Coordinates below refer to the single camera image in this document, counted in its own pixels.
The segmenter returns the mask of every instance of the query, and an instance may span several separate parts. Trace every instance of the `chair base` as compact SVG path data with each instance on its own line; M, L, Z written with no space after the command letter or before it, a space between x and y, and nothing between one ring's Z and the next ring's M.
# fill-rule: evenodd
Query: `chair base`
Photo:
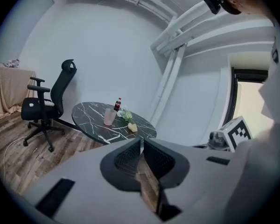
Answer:
M35 129L31 134L29 134L29 135L24 139L23 145L24 145L25 147L28 146L27 141L28 141L29 139L31 139L33 136L37 135L38 133L43 132L43 134L45 135L46 140L47 140L47 142L48 142L48 144L49 144L48 150L49 150L50 152L53 152L53 151L54 151L54 147L53 147L53 145L52 145L52 143L51 143L51 140L50 140L49 137L48 137L47 131L49 131L49 130L61 131L61 132L62 132L62 135L65 135L64 129L57 128L57 127L52 127L52 126L50 126L50 123L46 124L43 120L41 120L41 124L37 124L37 123L34 123L34 122L29 122L29 123L27 124L27 127L30 129L31 126L34 126L34 127L36 127L37 129Z

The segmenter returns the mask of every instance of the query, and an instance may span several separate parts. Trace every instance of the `food item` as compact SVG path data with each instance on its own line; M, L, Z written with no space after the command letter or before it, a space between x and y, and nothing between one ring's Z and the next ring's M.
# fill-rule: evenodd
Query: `food item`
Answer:
M129 130L131 130L132 132L137 132L138 131L138 128L137 128L137 125L136 124L132 124L132 123L129 123L127 125L127 127L129 128Z

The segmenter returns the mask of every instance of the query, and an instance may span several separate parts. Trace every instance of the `table top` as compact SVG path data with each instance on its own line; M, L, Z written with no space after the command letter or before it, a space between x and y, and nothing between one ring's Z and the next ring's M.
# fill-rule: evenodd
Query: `table top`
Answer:
M115 117L112 125L104 124L106 108L113 109L113 105L98 102L83 102L72 109L72 119L76 126L93 140L110 144L121 140L140 138L155 138L157 132L155 128L144 118L133 113L133 121L137 125L138 131L133 133L127 127L128 122L123 118Z

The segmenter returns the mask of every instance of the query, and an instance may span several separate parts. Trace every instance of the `flower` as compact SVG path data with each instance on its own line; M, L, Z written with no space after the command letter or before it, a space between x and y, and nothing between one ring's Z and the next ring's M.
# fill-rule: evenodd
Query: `flower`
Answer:
M122 113L123 113L123 112L122 112L121 110L118 110L118 111L117 111L117 116L118 116L118 117L122 117Z
M129 119L131 119L133 116L132 116L132 113L130 111L124 111L123 114L122 114L122 118L125 120L125 121L128 121Z
M128 108L127 106L121 107L121 110L122 110L122 111L130 111L129 108Z

